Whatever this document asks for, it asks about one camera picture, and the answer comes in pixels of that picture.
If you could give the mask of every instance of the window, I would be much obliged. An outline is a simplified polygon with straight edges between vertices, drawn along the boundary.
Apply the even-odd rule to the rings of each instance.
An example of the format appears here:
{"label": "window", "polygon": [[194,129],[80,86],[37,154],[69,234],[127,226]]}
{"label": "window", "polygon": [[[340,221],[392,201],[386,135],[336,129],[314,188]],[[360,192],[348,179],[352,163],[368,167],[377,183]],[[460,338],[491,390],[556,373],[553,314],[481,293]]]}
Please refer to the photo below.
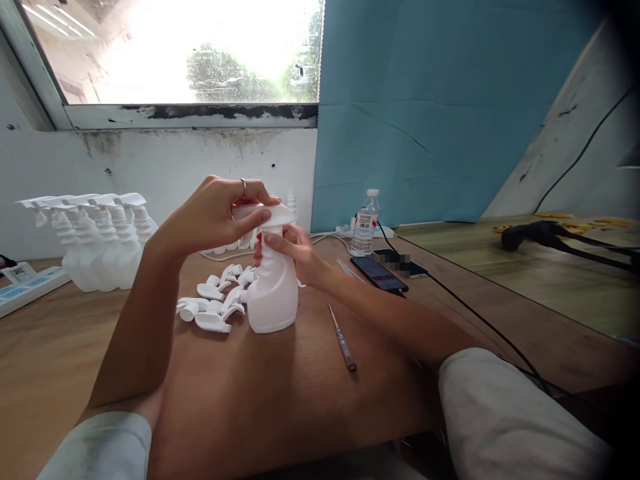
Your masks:
{"label": "window", "polygon": [[323,0],[0,0],[58,129],[315,126]]}

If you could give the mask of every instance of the white wall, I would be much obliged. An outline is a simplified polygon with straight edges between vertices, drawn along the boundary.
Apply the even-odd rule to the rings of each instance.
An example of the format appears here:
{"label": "white wall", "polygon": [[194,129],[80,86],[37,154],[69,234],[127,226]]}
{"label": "white wall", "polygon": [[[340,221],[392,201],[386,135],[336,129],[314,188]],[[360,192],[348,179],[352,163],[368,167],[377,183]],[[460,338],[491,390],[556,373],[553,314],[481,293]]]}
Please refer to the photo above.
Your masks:
{"label": "white wall", "polygon": [[[537,136],[483,216],[533,212],[632,84],[615,30],[606,22],[586,46]],[[541,211],[640,218],[640,171],[617,168],[640,139],[639,101],[636,89],[614,110],[578,164],[547,196]]]}
{"label": "white wall", "polygon": [[160,224],[210,173],[260,178],[280,196],[295,190],[299,224],[311,226],[315,129],[46,133],[30,126],[13,96],[0,72],[3,255],[36,259],[63,254],[50,226],[36,229],[33,216],[16,200],[136,191],[147,198],[149,214]]}

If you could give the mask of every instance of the sleeve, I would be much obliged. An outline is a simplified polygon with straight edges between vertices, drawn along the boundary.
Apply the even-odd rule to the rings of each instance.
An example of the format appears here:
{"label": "sleeve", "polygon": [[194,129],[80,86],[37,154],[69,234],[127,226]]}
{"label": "sleeve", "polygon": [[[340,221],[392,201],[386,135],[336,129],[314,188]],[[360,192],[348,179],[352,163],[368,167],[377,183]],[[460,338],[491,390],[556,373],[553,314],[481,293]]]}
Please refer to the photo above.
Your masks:
{"label": "sleeve", "polygon": [[610,454],[560,404],[486,350],[445,360],[439,388],[460,480],[595,477]]}
{"label": "sleeve", "polygon": [[144,480],[150,448],[151,426],[144,417],[101,413],[67,435],[37,480]]}

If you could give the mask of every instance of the screwdriver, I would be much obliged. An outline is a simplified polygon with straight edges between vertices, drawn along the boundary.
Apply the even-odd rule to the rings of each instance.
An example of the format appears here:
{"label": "screwdriver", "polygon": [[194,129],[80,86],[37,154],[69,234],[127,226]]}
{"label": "screwdriver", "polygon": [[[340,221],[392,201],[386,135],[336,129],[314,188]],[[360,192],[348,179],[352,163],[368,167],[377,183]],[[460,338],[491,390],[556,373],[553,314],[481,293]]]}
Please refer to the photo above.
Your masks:
{"label": "screwdriver", "polygon": [[338,326],[338,320],[335,319],[331,304],[328,303],[327,305],[329,306],[329,311],[331,312],[331,316],[333,317],[333,324],[335,325],[335,336],[338,337],[340,351],[342,352],[342,356],[344,357],[345,363],[347,364],[347,370],[349,370],[350,372],[355,372],[356,370],[358,370],[358,367],[351,358],[351,352],[349,351],[349,347],[347,346],[347,341],[345,340],[345,336],[342,334],[342,329]]}

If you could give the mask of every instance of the smartphone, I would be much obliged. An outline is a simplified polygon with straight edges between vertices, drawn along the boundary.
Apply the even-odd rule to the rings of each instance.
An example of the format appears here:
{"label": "smartphone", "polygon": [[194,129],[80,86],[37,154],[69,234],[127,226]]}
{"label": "smartphone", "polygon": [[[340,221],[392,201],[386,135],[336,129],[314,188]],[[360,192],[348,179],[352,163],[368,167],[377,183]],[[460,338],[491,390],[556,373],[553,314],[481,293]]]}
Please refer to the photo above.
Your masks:
{"label": "smartphone", "polygon": [[429,270],[409,260],[408,255],[400,255],[391,249],[375,250],[375,260],[386,263],[404,278],[416,279],[429,276]]}
{"label": "smartphone", "polygon": [[381,290],[390,293],[409,290],[409,287],[402,283],[398,277],[371,257],[354,257],[351,262],[375,287]]}

